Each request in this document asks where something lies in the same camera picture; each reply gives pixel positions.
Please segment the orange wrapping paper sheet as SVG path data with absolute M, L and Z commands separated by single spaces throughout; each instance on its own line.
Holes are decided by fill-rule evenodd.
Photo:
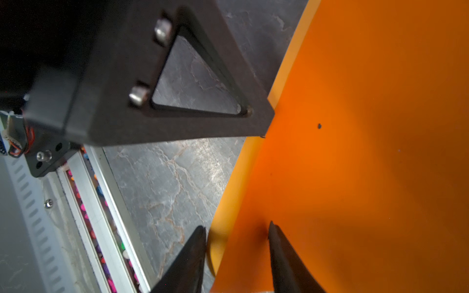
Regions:
M 469 4 L 309 1 L 211 226 L 214 293 L 273 290 L 278 225 L 329 293 L 469 290 Z

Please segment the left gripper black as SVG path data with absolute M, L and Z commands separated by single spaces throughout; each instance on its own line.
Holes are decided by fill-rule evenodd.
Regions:
M 151 100 L 179 36 L 237 100 L 238 114 Z M 274 118 L 216 1 L 2 1 L 1 109 L 23 116 L 11 155 L 36 178 L 77 152 L 71 141 L 263 136 Z

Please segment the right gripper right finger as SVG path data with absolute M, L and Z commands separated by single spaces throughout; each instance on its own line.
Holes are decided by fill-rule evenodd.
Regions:
M 325 293 L 283 231 L 273 222 L 269 224 L 268 237 L 275 293 Z

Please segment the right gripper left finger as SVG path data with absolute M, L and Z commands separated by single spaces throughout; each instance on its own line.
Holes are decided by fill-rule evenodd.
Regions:
M 151 293 L 201 293 L 206 240 L 206 229 L 199 225 Z

